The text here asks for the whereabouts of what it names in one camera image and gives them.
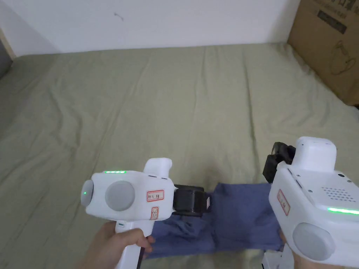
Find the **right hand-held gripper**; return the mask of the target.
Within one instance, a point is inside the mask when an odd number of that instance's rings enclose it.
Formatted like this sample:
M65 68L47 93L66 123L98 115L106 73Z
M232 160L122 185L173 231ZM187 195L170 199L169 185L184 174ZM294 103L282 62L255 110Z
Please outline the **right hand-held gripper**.
M263 176L271 184L269 202L280 229L301 223L359 234L359 189L335 169L336 146L328 139L300 137L296 146L275 142ZM265 252L264 269L292 269L288 246Z

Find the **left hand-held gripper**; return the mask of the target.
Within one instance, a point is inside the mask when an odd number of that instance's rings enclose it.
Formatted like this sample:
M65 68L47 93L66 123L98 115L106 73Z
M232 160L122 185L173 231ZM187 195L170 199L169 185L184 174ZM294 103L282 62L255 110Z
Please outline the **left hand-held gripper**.
M140 229L152 234L156 221L171 215L201 217L211 210L211 195L204 188L174 184L172 161L149 159L142 172L129 170L94 173L80 195L87 214L115 221L115 233Z

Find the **person's right hand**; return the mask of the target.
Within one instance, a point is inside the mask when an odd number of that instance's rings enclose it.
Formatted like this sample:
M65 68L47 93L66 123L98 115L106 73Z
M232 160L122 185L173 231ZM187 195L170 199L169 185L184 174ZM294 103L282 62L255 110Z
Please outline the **person's right hand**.
M357 269L359 265L358 233L329 231L301 223L282 229L281 239L293 257L293 269Z

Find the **person's left hand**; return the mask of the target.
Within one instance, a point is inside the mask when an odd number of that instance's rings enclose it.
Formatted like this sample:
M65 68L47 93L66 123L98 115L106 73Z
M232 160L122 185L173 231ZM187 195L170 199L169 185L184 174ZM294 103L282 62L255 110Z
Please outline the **person's left hand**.
M145 237L141 229L135 228L123 233L115 233L116 222L102 225L94 236L77 269L114 269L127 246L136 245L152 252L153 236Z

